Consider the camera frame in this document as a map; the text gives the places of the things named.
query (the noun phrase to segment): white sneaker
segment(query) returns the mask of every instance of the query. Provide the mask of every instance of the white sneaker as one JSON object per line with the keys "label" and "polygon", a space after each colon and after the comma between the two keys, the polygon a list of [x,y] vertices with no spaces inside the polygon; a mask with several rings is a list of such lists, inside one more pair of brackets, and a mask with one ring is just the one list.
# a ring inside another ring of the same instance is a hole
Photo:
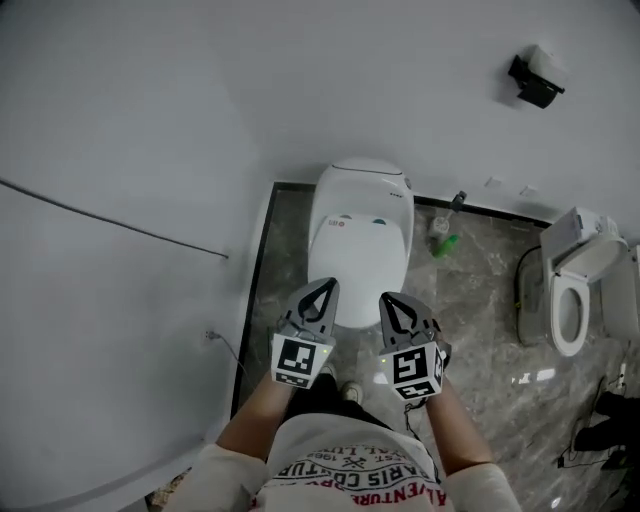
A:
{"label": "white sneaker", "polygon": [[329,375],[331,375],[334,380],[338,380],[338,372],[336,371],[336,367],[333,366],[331,363],[325,363],[324,366],[322,368],[320,368],[320,372],[319,373],[327,373]]}
{"label": "white sneaker", "polygon": [[351,400],[358,405],[362,405],[362,399],[364,398],[364,392],[362,386],[355,381],[350,380],[345,382],[344,386],[340,390],[343,400]]}

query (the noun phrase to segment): black wall mount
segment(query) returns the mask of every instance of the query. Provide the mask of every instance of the black wall mount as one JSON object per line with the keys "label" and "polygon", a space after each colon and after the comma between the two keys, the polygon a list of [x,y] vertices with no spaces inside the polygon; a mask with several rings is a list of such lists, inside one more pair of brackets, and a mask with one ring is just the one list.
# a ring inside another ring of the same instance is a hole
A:
{"label": "black wall mount", "polygon": [[512,76],[521,92],[518,98],[540,108],[547,108],[558,93],[563,94],[564,89],[545,80],[533,73],[526,62],[517,55],[509,68],[509,76]]}

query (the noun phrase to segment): white wall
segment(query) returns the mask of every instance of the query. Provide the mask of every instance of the white wall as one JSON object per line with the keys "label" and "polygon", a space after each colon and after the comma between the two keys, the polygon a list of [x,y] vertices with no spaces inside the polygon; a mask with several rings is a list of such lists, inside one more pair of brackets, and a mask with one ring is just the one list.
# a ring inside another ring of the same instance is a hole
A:
{"label": "white wall", "polygon": [[[640,13],[629,0],[227,0],[223,77],[279,176],[391,160],[427,196],[553,219],[574,204],[635,227]],[[547,43],[570,70],[546,110],[515,100],[513,56]],[[497,175],[503,190],[488,191]],[[539,204],[519,201],[525,185]]]}
{"label": "white wall", "polygon": [[7,2],[0,175],[230,260],[0,187],[0,508],[115,510],[229,412],[268,176],[204,4]]}

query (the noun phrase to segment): smart toilet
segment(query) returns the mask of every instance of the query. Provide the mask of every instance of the smart toilet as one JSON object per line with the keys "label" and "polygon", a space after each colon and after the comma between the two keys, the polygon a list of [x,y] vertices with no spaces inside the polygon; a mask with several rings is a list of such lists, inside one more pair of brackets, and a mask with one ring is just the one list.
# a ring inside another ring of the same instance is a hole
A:
{"label": "smart toilet", "polygon": [[404,283],[413,216],[411,184],[387,162],[349,158],[323,172],[311,209],[308,279],[338,280],[336,324],[380,321],[380,295]]}
{"label": "smart toilet", "polygon": [[573,208],[540,234],[541,250],[519,278],[518,334],[525,345],[551,343],[564,356],[582,348],[589,326],[589,284],[627,254],[615,222]]}

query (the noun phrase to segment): white t-shirt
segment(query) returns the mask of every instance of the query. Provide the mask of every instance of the white t-shirt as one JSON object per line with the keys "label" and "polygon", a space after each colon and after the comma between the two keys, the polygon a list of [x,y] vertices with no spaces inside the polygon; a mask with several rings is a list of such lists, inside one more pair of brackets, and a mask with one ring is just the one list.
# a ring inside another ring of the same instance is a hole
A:
{"label": "white t-shirt", "polygon": [[276,434],[267,464],[205,447],[166,512],[520,512],[504,473],[482,464],[440,483],[422,443],[332,414],[302,414]]}

